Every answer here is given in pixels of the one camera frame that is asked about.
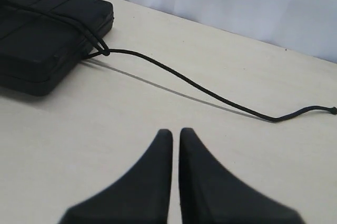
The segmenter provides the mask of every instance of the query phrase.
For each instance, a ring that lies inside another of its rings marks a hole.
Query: black plastic case
[[[106,1],[13,1],[81,20],[100,37],[112,28],[113,6]],[[92,47],[67,24],[0,5],[1,86],[36,96],[47,95]]]

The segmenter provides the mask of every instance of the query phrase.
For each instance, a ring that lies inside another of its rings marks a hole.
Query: white tabletop
[[[336,64],[106,1],[115,9],[105,37],[110,47],[149,55],[268,115],[337,104]],[[337,223],[337,116],[311,112],[267,123],[136,57],[97,60],[104,66],[81,63],[44,98],[0,89],[1,223],[57,223],[69,206],[127,171],[160,128],[175,140],[168,222],[181,223],[177,158],[186,126],[236,176],[298,210],[306,223]]]

